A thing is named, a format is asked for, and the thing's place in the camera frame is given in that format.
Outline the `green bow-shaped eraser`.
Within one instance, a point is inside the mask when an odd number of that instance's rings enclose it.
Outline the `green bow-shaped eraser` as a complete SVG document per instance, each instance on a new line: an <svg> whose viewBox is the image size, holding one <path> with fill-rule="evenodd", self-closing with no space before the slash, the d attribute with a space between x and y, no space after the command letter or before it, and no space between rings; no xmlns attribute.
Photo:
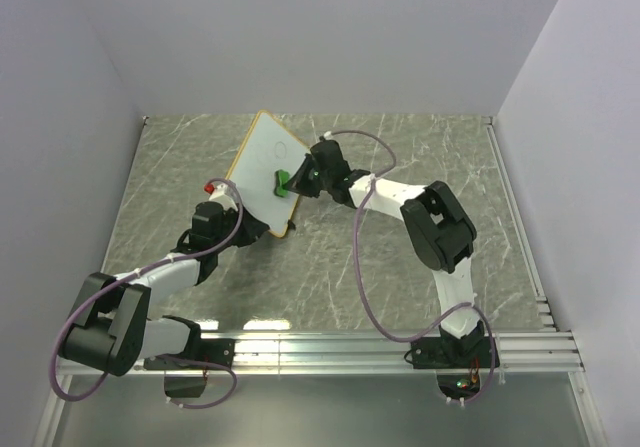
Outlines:
<svg viewBox="0 0 640 447"><path fill-rule="evenodd" d="M286 185L290 180L290 174L286 170L278 169L275 171L274 178L274 195L279 198L286 198L289 193Z"/></svg>

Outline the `yellow-framed whiteboard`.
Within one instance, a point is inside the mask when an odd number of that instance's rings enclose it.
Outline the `yellow-framed whiteboard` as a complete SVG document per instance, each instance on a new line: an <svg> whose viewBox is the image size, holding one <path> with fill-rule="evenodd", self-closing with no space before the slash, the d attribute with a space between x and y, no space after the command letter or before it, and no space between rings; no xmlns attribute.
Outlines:
<svg viewBox="0 0 640 447"><path fill-rule="evenodd" d="M309 147L290 132L270 112L256 114L234 158L227 178L240 194L246 210L269 226L269 232L282 238L288 230L298 196L275 194L276 172L296 173L309 153Z"/></svg>

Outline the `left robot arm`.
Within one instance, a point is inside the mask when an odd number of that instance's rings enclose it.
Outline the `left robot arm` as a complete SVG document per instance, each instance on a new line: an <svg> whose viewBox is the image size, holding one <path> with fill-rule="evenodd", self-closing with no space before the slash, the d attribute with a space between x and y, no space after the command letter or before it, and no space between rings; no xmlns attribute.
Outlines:
<svg viewBox="0 0 640 447"><path fill-rule="evenodd" d="M249 246L268 230L245 209L226 209L214 201L198 204L191 227L160 261L139 273L96 272L85 279L55 356L114 376L124 375L140 359L163 355L180 369L196 366L203 348L199 324L171 315L151 321L150 305L201 284L217 268L221 251Z"/></svg>

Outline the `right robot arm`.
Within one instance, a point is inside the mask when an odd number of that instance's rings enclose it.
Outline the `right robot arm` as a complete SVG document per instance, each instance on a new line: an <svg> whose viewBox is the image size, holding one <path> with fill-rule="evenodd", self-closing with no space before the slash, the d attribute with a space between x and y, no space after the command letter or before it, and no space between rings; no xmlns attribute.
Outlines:
<svg viewBox="0 0 640 447"><path fill-rule="evenodd" d="M288 178L276 174L275 193L317 198L326 192L334 202L354 208L354 272L361 303L374 328L399 343L416 342L437 329L444 360L461 367L475 357L489 330L484 315L474 304L471 258L477 230L448 184L435 181L424 186L387 180L385 175L396 164L397 158L392 156L391 165L377 173L353 169L333 134L328 132L311 147L295 174ZM359 228L366 210L401 220L417 258L433 274L441 316L424 332L399 337L386 330L373 313L364 289L359 255Z"/></svg>

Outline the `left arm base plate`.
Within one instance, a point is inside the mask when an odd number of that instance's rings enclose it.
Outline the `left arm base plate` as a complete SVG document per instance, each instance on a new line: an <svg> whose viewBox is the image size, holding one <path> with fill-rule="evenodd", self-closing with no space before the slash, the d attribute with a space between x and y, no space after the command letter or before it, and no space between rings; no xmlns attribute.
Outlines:
<svg viewBox="0 0 640 447"><path fill-rule="evenodd" d="M235 356L236 341L231 338L202 339L189 354L164 354L154 359L145 359L146 370L209 370L210 364L231 368Z"/></svg>

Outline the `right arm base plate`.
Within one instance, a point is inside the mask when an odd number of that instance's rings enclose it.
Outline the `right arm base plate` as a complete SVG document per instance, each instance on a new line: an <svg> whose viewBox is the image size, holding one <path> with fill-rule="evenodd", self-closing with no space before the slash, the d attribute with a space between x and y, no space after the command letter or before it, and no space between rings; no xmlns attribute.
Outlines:
<svg viewBox="0 0 640 447"><path fill-rule="evenodd" d="M460 342L443 337L423 337L410 343L403 358L414 369L464 369L471 367L489 368L492 364L493 349L488 337L482 337L468 351L462 352Z"/></svg>

